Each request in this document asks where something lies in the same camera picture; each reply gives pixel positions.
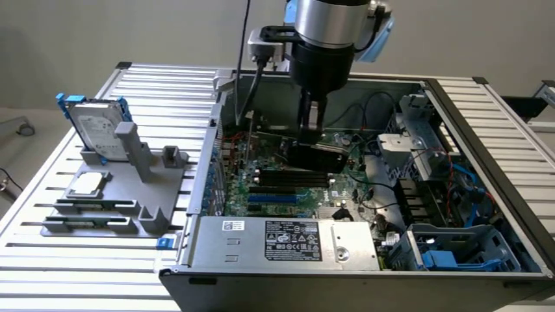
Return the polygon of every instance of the circuit board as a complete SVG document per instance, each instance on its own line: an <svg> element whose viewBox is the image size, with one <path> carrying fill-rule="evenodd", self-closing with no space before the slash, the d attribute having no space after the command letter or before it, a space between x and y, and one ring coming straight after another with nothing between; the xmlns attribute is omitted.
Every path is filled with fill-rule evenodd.
<svg viewBox="0 0 555 312"><path fill-rule="evenodd" d="M285 218L332 218L332 214L343 207L351 213L355 221L368 221L373 212L360 208L360 201L368 195L368 186L356 182L351 175L367 181L365 172L345 167L341 173L328 174L328 187L295 187L295 199L288 203L252 203L252 188L259 186L256 175L260 170L307 172L292 168L279 155L279 141L281 138L255 134L251 140L235 136L224 144L224 161L227 168L227 204L224 214L228 216L275 216ZM328 143L337 146L351 143L349 140L335 140L328 135ZM353 160L361 156L357 150L351 150Z"/></svg>

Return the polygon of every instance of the white wall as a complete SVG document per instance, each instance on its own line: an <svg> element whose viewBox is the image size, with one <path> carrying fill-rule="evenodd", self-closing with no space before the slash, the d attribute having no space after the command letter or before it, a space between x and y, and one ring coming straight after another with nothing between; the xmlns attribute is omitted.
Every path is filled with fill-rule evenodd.
<svg viewBox="0 0 555 312"><path fill-rule="evenodd" d="M249 29L284 0L253 0ZM555 1L392 0L397 25L356 71L488 78L527 95L555 79ZM245 0L0 0L0 106L54 108L94 95L120 60L233 66Z"/></svg>

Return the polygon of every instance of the blue pcie slot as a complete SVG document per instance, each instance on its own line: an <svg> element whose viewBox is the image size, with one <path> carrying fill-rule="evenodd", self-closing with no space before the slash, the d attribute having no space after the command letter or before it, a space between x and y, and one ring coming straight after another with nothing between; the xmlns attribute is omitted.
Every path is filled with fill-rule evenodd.
<svg viewBox="0 0 555 312"><path fill-rule="evenodd" d="M297 203L296 196L249 195L249 203Z"/></svg>

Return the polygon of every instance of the aluminum profile table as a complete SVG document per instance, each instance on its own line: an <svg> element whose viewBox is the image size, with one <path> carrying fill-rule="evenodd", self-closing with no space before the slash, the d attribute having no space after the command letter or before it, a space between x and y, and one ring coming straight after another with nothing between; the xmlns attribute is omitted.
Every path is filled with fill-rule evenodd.
<svg viewBox="0 0 555 312"><path fill-rule="evenodd" d="M213 75L215 70L204 68L133 64L113 71L96 96L125 96L143 141L151 148L177 145L191 155L169 237L184 224L189 205L196 162L216 105ZM555 235L555 175L549 174L555 169L545 146L487 85L471 78L437 79ZM0 221L0 311L179 311L155 273L172 263L176 251L157 251L155 239L40 235L41 220L81 164L80 145L69 130ZM527 304L532 303L500 311L555 309L555 299Z"/></svg>

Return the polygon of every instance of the motherboard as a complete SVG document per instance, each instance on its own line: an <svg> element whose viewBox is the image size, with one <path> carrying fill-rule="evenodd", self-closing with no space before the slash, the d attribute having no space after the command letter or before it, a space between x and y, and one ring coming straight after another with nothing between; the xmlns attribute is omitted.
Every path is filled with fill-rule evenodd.
<svg viewBox="0 0 555 312"><path fill-rule="evenodd" d="M373 212L363 206L372 197L371 187L364 184L368 181L364 152L357 149L361 144L353 142L352 135L331 133L323 138L323 144L348 151L348 165L336 174L289 166L280 153L287 140L289 138L284 136L265 133L252 133L249 137L248 134L237 133L224 139L224 214L371 220Z"/></svg>

